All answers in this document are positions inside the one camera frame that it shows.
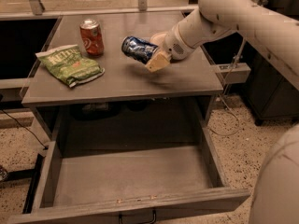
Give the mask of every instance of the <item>drawer handle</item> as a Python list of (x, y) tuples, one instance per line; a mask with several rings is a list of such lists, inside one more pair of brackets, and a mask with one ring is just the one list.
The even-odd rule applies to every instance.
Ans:
[[(150, 222), (142, 222), (142, 223), (138, 223), (138, 224), (153, 224), (155, 223), (157, 220), (157, 216), (156, 216), (156, 211), (153, 210), (152, 211), (152, 221)], [(119, 224), (122, 224), (122, 215), (119, 215)]]

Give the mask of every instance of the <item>drawer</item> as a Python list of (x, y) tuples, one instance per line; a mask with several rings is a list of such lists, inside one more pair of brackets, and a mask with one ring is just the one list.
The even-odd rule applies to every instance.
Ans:
[(61, 120), (65, 141), (50, 142), (32, 213), (8, 223), (154, 223), (233, 211), (249, 197), (227, 184), (193, 98)]

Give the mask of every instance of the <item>bag of chips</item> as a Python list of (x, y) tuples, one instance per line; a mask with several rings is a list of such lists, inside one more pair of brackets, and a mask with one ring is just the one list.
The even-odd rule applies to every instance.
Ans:
[(39, 52), (36, 57), (52, 75), (70, 88), (94, 80), (105, 72), (97, 61), (83, 57), (78, 45)]

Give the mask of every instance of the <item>wire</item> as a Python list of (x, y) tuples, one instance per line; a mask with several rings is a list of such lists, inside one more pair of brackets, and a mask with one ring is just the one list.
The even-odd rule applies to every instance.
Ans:
[(247, 40), (243, 38), (242, 43), (240, 45), (239, 51), (237, 52), (237, 54), (234, 56), (233, 61), (231, 63), (231, 67), (230, 70), (228, 71), (228, 73), (226, 74), (226, 76), (222, 76), (222, 85), (224, 88), (223, 94), (225, 95), (228, 92), (228, 89), (230, 88), (230, 85), (226, 84), (226, 80), (227, 78), (231, 75), (232, 71), (237, 67), (237, 64), (239, 63), (240, 59), (242, 58), (242, 52), (244, 50), (244, 47), (247, 43)]
[(232, 116), (234, 116), (235, 119), (237, 120), (237, 127), (236, 127), (236, 130), (233, 131), (233, 132), (231, 132), (231, 133), (224, 134), (224, 133), (218, 133), (217, 131), (215, 131), (215, 130), (212, 129), (211, 127), (208, 127), (208, 129), (209, 129), (210, 131), (212, 131), (214, 134), (219, 135), (219, 136), (224, 136), (224, 137), (232, 136), (232, 135), (238, 133), (239, 130), (240, 130), (240, 126), (241, 126), (241, 124), (240, 124), (240, 119), (239, 119), (239, 118), (237, 117), (237, 115), (234, 113), (233, 109), (230, 108), (230, 107), (226, 104), (226, 102), (224, 101), (222, 95), (219, 95), (219, 97), (220, 97), (221, 101), (223, 102), (223, 104), (226, 106), (226, 108), (227, 108), (227, 110), (228, 110), (227, 112), (228, 112), (229, 114), (231, 114)]
[(36, 136), (36, 134), (35, 133), (33, 133), (31, 130), (29, 130), (27, 127), (25, 127), (25, 126), (23, 126), (21, 123), (19, 123), (19, 121), (17, 120), (17, 119), (15, 119), (14, 117), (12, 117), (12, 116), (10, 116), (9, 114), (8, 114), (8, 112), (6, 112), (5, 110), (3, 110), (3, 109), (1, 109), (1, 111), (3, 112), (3, 113), (5, 113), (7, 116), (9, 116), (10, 118), (12, 118), (12, 119), (14, 119), (21, 127), (23, 127), (24, 129), (26, 129), (28, 132), (30, 132), (35, 138), (36, 138), (36, 140), (38, 141), (38, 143), (44, 148), (44, 150), (47, 150), (48, 149), (48, 147), (46, 147), (39, 139), (38, 139), (38, 137)]

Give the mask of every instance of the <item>terrazzo floor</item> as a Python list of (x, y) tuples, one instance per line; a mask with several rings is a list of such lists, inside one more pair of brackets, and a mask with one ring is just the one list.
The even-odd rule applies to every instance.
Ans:
[[(247, 188), (253, 191), (257, 174), (268, 149), (293, 125), (290, 120), (265, 121), (262, 126), (254, 124), (254, 117), (239, 95), (231, 94), (225, 98), (228, 110), (222, 101), (214, 105), (210, 122), (210, 134), (220, 157), (224, 173), (233, 189)], [(47, 137), (32, 114), (10, 113), (23, 125), (46, 142)], [(5, 114), (0, 115), (0, 163), (10, 172), (30, 169), (35, 166), (36, 155), (46, 155), (43, 147), (24, 128)], [(30, 179), (0, 183), (0, 223), (7, 223), (11, 215), (21, 214), (30, 185)], [(189, 217), (161, 221), (161, 224), (242, 224), (248, 223), (249, 197), (234, 212), (201, 217)]]

